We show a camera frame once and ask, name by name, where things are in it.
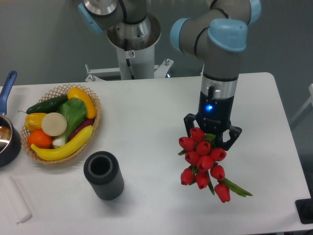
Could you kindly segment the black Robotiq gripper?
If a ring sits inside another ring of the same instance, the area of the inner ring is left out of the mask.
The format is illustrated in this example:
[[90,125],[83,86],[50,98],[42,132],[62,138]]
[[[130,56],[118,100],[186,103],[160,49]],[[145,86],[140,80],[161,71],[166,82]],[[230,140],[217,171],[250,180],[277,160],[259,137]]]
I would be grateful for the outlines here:
[[[216,136],[215,142],[222,149],[228,151],[242,133],[242,128],[231,125],[230,116],[234,97],[213,98],[209,100],[207,96],[200,96],[198,113],[189,113],[184,117],[184,125],[188,137],[191,137],[191,129],[195,123],[205,133]],[[223,134],[229,130],[229,140],[223,141]]]

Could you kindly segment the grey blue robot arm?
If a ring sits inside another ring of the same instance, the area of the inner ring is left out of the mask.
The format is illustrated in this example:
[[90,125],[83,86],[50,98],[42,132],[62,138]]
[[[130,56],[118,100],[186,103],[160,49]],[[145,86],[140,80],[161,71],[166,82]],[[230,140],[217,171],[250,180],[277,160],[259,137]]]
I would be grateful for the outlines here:
[[[172,46],[203,61],[198,112],[184,118],[187,134],[195,124],[229,150],[242,130],[230,121],[247,27],[261,14],[258,0],[211,0],[208,13],[181,18],[170,31]],[[96,34],[105,32],[116,48],[123,80],[155,78],[155,44],[160,23],[144,0],[83,0],[78,10]]]

